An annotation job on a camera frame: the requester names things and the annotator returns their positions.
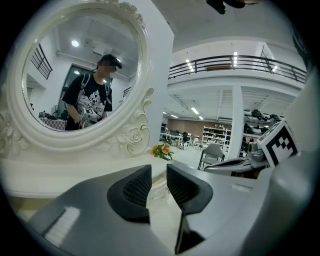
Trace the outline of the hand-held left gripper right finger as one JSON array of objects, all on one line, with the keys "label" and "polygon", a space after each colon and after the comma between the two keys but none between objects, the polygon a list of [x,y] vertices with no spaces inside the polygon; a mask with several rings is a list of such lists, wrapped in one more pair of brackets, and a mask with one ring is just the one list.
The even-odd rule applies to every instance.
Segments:
[{"label": "hand-held left gripper right finger", "polygon": [[265,172],[257,179],[166,167],[167,187],[181,210],[176,255],[241,255],[265,198]]}]

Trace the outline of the white ornate dressing table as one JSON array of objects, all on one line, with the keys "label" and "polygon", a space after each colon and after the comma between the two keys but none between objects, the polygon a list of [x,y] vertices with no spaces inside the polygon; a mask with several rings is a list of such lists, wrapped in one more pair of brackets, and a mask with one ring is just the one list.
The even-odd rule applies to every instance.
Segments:
[{"label": "white ornate dressing table", "polygon": [[[54,27],[84,15],[111,17],[137,44],[131,90],[109,116],[77,131],[57,131],[27,103],[27,64]],[[23,26],[0,69],[0,185],[16,198],[56,198],[91,178],[165,161],[150,154],[158,142],[167,99],[174,33],[152,0],[53,0]]]}]

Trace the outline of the grey chair with black legs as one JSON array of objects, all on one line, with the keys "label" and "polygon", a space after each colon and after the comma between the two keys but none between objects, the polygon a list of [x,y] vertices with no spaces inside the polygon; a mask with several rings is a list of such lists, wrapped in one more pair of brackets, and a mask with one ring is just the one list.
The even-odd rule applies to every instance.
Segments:
[{"label": "grey chair with black legs", "polygon": [[202,150],[201,157],[197,169],[204,169],[205,164],[214,165],[223,162],[225,159],[225,154],[221,150],[218,144],[210,144],[205,149]]}]

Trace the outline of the black balcony railing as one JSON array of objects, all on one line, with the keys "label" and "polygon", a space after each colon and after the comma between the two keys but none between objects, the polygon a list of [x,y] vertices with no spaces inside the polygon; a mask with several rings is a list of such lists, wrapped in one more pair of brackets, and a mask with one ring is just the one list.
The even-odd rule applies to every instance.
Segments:
[{"label": "black balcony railing", "polygon": [[168,79],[213,71],[244,70],[257,71],[282,76],[299,83],[304,83],[307,72],[292,64],[283,61],[253,55],[218,55],[194,60],[185,60],[183,63],[169,68]]}]

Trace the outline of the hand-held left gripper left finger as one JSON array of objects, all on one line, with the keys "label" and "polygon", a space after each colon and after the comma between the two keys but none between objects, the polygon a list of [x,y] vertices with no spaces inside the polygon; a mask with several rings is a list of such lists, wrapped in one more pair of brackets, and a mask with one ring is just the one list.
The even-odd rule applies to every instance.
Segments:
[{"label": "hand-held left gripper left finger", "polygon": [[174,256],[151,229],[151,165],[77,183],[38,210],[26,228],[52,256]]}]

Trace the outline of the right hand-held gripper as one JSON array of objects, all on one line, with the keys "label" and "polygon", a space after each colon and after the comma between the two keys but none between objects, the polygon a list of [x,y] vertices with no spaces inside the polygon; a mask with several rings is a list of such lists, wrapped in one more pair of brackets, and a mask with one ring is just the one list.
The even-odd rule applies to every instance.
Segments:
[{"label": "right hand-held gripper", "polygon": [[209,173],[242,173],[252,169],[252,163],[264,163],[275,167],[280,162],[299,153],[297,142],[288,123],[283,120],[275,123],[256,142],[248,145],[247,157],[239,157],[208,165]]}]

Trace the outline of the long white desk with monitors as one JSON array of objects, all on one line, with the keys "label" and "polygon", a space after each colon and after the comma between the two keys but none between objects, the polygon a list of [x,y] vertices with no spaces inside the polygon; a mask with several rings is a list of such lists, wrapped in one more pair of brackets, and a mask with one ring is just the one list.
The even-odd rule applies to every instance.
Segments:
[{"label": "long white desk with monitors", "polygon": [[181,150],[186,150],[188,147],[197,147],[197,144],[201,144],[198,135],[193,136],[191,133],[181,133],[178,130],[168,129],[166,123],[161,124],[159,141]]}]

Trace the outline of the white storage shelf rack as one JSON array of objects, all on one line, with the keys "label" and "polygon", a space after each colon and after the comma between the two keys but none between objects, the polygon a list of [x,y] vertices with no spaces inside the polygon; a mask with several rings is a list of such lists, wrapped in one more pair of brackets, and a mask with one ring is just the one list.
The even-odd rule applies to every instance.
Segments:
[{"label": "white storage shelf rack", "polygon": [[218,145],[224,153],[228,153],[232,131],[223,125],[214,127],[204,126],[202,133],[202,143],[206,146],[210,144]]}]

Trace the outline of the orange flowers in small pot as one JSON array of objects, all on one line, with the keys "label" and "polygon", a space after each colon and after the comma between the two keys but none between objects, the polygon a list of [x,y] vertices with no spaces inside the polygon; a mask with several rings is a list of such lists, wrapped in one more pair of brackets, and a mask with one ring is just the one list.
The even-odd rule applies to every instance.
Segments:
[{"label": "orange flowers in small pot", "polygon": [[161,158],[166,161],[172,161],[172,156],[174,153],[172,152],[170,145],[168,143],[164,143],[154,145],[150,151],[150,154],[156,158]]}]

